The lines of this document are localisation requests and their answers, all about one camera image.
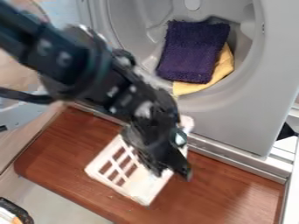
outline cable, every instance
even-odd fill
[[[21,102],[31,102],[35,104],[50,104],[55,102],[55,99],[53,99],[50,95],[27,94],[21,91],[12,90],[5,87],[0,87],[0,97]]]

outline washing machine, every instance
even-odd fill
[[[216,85],[178,97],[194,134],[265,157],[298,94],[299,2],[296,0],[85,0],[90,24],[109,44],[132,52],[138,73],[155,75],[170,20],[225,22],[234,72]]]

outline floor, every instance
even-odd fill
[[[33,185],[18,205],[26,209],[38,224],[112,223],[39,185]]]

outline metal frame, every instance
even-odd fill
[[[298,224],[299,223],[299,153],[296,153],[294,168],[292,174],[285,185],[286,192],[282,204],[281,224]]]

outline screw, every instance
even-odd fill
[[[117,112],[116,108],[111,108],[109,111],[110,111],[112,114],[115,114],[115,113]]]

